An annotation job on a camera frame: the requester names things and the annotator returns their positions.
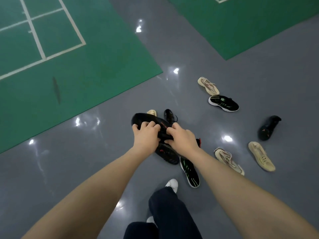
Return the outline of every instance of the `person's left arm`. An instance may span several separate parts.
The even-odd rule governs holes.
[[[160,125],[133,125],[134,145],[46,213],[22,239],[97,238],[137,167],[158,146]]]

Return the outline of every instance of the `dark blue pants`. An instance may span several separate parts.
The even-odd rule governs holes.
[[[148,206],[158,228],[154,223],[133,222],[128,225],[124,239],[202,238],[185,204],[171,187],[154,192]]]

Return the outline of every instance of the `floor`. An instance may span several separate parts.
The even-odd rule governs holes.
[[[20,238],[78,184],[125,153],[133,145],[134,113],[156,109],[161,116],[166,108],[202,139],[205,151],[221,146],[231,152],[248,179],[319,229],[319,15],[225,61],[167,0],[110,1],[164,72],[0,154],[0,237]],[[233,98],[239,111],[208,104],[200,76]],[[277,168],[267,173],[247,144],[271,115],[282,121],[261,142]],[[121,238],[130,222],[145,221],[149,197],[171,178],[179,181],[178,196],[203,238],[240,238],[202,177],[192,189],[180,166],[155,154],[137,169],[99,238]]]

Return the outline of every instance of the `green mat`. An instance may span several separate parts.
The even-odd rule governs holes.
[[[224,58],[319,13],[319,0],[169,0]]]
[[[1,0],[0,153],[162,72],[108,0],[62,0],[79,34],[59,0],[23,2],[41,48]]]

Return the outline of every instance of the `person's left hand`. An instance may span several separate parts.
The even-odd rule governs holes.
[[[145,157],[148,157],[155,152],[160,139],[157,137],[160,131],[160,125],[151,121],[143,122],[141,124],[141,129],[138,129],[138,125],[134,124],[132,126],[134,132],[134,145],[133,148],[142,153]]]

